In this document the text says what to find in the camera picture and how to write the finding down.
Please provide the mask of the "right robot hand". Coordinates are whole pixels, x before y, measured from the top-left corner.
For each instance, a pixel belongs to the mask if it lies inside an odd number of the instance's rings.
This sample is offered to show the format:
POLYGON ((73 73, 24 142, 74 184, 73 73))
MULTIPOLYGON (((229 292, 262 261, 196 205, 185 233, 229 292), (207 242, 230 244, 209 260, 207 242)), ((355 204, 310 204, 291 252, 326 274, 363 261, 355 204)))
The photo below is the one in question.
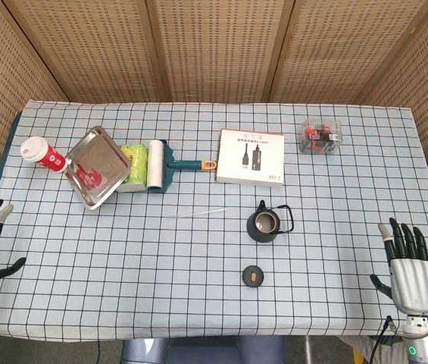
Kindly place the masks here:
POLYGON ((378 224, 382 235, 391 284, 388 286, 375 274, 373 286, 393 301, 406 315, 428 315, 428 250, 421 230, 389 219, 391 228, 378 224))

